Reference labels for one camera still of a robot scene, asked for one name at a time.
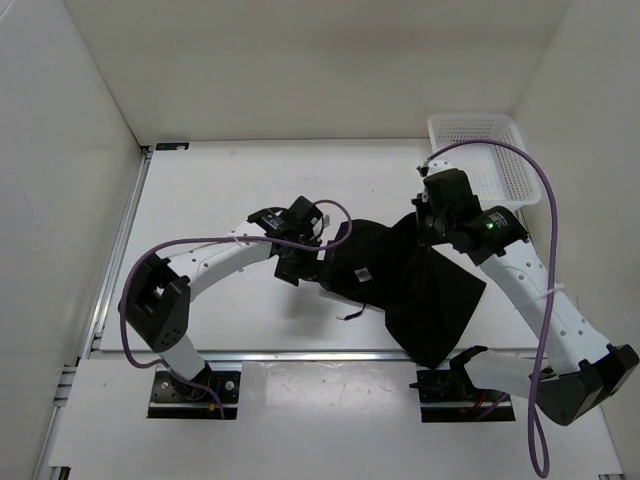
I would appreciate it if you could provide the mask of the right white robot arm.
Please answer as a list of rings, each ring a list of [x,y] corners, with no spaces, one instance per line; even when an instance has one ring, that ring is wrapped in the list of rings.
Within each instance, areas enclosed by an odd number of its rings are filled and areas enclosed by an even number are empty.
[[[544,415],[567,426],[614,395],[639,364],[629,345],[613,345],[548,280],[514,213],[482,209],[466,173],[436,160],[421,168],[414,199],[419,233],[467,255],[507,296],[544,348],[540,365],[484,346],[450,362],[449,387],[470,400],[482,390],[531,397]]]

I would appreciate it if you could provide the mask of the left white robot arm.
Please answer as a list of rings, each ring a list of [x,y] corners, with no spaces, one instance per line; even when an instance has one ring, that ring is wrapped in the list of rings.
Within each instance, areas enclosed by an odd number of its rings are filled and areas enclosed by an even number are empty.
[[[266,208],[247,217],[221,242],[207,242],[168,258],[138,261],[126,281],[118,310],[121,334],[131,327],[174,375],[186,399],[200,401],[213,389],[213,373],[188,338],[190,304],[205,290],[244,268],[277,259],[274,276],[297,286],[311,280],[325,221],[300,196],[285,209]]]

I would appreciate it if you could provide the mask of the black shorts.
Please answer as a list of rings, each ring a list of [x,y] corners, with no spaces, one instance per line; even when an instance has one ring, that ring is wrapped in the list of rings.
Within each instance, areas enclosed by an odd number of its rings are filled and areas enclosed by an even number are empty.
[[[419,243],[415,215],[392,226],[357,219],[325,253],[316,281],[328,292],[385,312],[385,327],[416,363],[434,369],[456,347],[486,288]]]

